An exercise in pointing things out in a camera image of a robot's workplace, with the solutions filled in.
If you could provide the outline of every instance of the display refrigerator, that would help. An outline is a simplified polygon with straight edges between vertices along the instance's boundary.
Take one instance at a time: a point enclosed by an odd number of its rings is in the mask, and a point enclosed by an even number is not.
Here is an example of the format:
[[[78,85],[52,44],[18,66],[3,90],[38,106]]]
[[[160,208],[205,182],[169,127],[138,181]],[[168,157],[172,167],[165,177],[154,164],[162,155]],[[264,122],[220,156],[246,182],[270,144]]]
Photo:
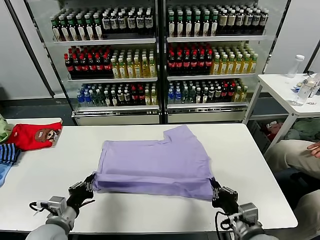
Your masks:
[[[5,1],[78,125],[241,121],[290,4]]]

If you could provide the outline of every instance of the person's hand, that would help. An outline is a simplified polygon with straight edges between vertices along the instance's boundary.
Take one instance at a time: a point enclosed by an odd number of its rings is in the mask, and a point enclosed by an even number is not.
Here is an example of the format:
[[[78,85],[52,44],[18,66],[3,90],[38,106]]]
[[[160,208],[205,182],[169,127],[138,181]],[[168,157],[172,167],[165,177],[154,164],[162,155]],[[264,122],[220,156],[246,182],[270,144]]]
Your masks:
[[[311,144],[310,146],[308,146],[306,149],[311,150],[311,155],[316,157],[316,158],[320,158],[320,142],[316,142],[314,144]]]

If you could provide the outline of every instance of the plastic bottle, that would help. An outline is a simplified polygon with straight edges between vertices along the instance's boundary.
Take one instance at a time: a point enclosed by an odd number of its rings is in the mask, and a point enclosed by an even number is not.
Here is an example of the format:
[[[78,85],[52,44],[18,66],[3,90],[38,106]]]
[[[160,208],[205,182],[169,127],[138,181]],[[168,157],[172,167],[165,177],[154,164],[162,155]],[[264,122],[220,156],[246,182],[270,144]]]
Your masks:
[[[300,64],[305,60],[305,56],[303,55],[296,55],[295,56],[295,61],[293,63],[293,66],[290,68],[290,70],[288,71],[288,74],[286,75],[288,78],[291,78],[293,79],[297,72],[298,72],[298,69],[300,67]]]

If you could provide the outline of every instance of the white table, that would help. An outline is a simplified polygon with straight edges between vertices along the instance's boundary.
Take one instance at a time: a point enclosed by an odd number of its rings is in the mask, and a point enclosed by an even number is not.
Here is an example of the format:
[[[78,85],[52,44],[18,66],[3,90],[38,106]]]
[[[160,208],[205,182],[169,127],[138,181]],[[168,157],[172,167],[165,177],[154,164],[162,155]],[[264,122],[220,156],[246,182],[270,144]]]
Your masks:
[[[0,187],[0,231],[29,232],[43,225],[47,214],[33,216],[35,212],[29,203],[48,200],[51,196],[67,197],[68,187],[97,170],[105,140],[161,140],[163,131],[176,126],[64,126],[55,147],[22,153],[20,164],[9,171]],[[297,226],[292,210],[244,124],[188,127],[211,157],[216,179],[238,191],[240,205],[253,202],[258,207],[259,220],[265,229]],[[216,230],[214,217],[218,209],[210,201],[128,193],[96,193],[94,199],[96,202],[80,209],[72,232],[151,234]]]
[[[307,74],[297,74],[295,78],[288,78],[283,74],[260,74],[258,77],[258,85],[255,88],[242,123],[248,123],[262,88],[267,90],[270,95],[289,113],[269,148],[275,145],[287,134],[297,118],[320,117],[320,95],[315,95],[313,98],[308,99],[307,102],[316,103],[313,105],[305,103],[303,106],[296,106],[292,104],[292,101],[297,97],[297,93],[293,91],[294,86],[306,79],[308,77]]]

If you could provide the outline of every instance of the purple t-shirt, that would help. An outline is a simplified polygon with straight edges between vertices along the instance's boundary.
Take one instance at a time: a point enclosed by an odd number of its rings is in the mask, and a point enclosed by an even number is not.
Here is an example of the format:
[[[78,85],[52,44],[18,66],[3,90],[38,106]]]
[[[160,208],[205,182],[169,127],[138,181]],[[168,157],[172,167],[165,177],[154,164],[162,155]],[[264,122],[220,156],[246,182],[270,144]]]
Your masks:
[[[211,200],[210,158],[185,125],[164,140],[105,141],[94,190]]]

